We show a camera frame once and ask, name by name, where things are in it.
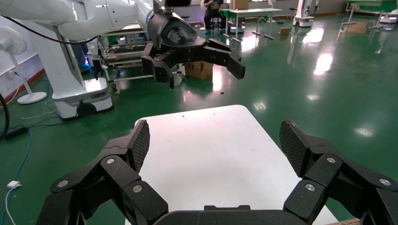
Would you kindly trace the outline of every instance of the white tabletop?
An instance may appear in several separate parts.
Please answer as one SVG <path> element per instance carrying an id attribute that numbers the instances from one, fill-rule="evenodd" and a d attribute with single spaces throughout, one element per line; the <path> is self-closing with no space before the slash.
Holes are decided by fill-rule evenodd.
<path id="1" fill-rule="evenodd" d="M 151 141 L 139 175 L 168 203 L 170 212 L 203 210 L 205 205 L 281 210 L 301 180 L 244 106 L 143 119 Z M 313 224 L 334 222 L 325 206 Z"/>
<path id="2" fill-rule="evenodd" d="M 269 15 L 276 11 L 282 11 L 281 9 L 277 8 L 253 8 L 253 9 L 244 9 L 244 10 L 231 10 L 230 12 L 237 14 L 239 17 L 246 17 L 246 16 L 265 16 Z"/>

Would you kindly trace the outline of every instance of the green table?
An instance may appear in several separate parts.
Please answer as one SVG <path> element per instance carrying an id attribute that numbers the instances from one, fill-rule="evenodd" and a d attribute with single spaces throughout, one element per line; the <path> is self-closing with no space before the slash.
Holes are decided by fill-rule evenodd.
<path id="1" fill-rule="evenodd" d="M 347 4 L 354 3 L 357 9 L 380 12 L 380 16 L 376 22 L 376 25 L 373 27 L 369 27 L 369 29 L 378 29 L 382 28 L 380 26 L 380 20 L 383 16 L 383 12 L 390 12 L 392 10 L 397 9 L 397 1 L 396 0 L 348 0 Z M 350 18 L 348 22 L 344 22 L 342 25 L 355 24 L 355 22 L 351 22 L 352 15 L 354 14 L 354 7 L 351 9 Z"/>

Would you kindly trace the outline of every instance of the cardboard box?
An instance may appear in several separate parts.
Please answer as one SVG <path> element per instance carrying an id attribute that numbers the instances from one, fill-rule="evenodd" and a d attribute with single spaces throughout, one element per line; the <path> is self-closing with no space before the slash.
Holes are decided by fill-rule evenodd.
<path id="1" fill-rule="evenodd" d="M 359 219 L 349 219 L 349 220 L 340 221 L 340 222 L 329 224 L 329 225 L 360 225 L 360 220 Z"/>
<path id="2" fill-rule="evenodd" d="M 189 62 L 185 64 L 185 75 L 198 79 L 213 76 L 213 64 L 207 62 Z"/>
<path id="3" fill-rule="evenodd" d="M 289 33 L 290 33 L 290 27 L 282 27 L 278 34 L 279 35 L 289 35 Z"/>
<path id="4" fill-rule="evenodd" d="M 232 9 L 249 9 L 249 0 L 232 0 Z"/>

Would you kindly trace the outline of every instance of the white charger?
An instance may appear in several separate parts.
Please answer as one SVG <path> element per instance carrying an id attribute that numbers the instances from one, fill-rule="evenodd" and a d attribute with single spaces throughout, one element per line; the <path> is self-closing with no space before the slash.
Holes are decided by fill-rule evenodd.
<path id="1" fill-rule="evenodd" d="M 13 180 L 9 184 L 7 184 L 7 187 L 10 188 L 10 189 L 15 189 L 15 188 L 20 187 L 20 186 L 22 186 L 22 184 L 19 181 L 15 181 L 15 180 Z"/>

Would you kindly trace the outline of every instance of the blue cable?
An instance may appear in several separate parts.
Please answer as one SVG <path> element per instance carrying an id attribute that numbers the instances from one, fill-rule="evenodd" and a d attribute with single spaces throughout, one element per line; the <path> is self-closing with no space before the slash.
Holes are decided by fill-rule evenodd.
<path id="1" fill-rule="evenodd" d="M 19 168 L 18 168 L 18 171 L 17 171 L 16 174 L 15 174 L 15 179 L 14 179 L 14 180 L 17 180 L 18 175 L 19 175 L 19 172 L 21 171 L 22 166 L 25 164 L 25 161 L 26 161 L 26 159 L 28 158 L 29 151 L 30 151 L 30 149 L 31 149 L 31 143 L 32 143 L 33 133 L 32 133 L 31 130 L 29 130 L 29 133 L 31 134 L 31 138 L 30 138 L 30 140 L 29 140 L 28 149 L 27 149 L 27 151 L 26 151 L 25 158 L 23 159 L 21 165 L 20 165 Z M 10 202 L 10 199 L 11 199 L 12 194 L 13 194 L 13 190 L 11 191 L 10 195 L 8 196 L 7 204 Z M 5 215 L 5 214 L 6 214 L 6 208 L 4 207 L 3 215 L 1 216 L 0 225 L 3 225 L 4 215 Z"/>

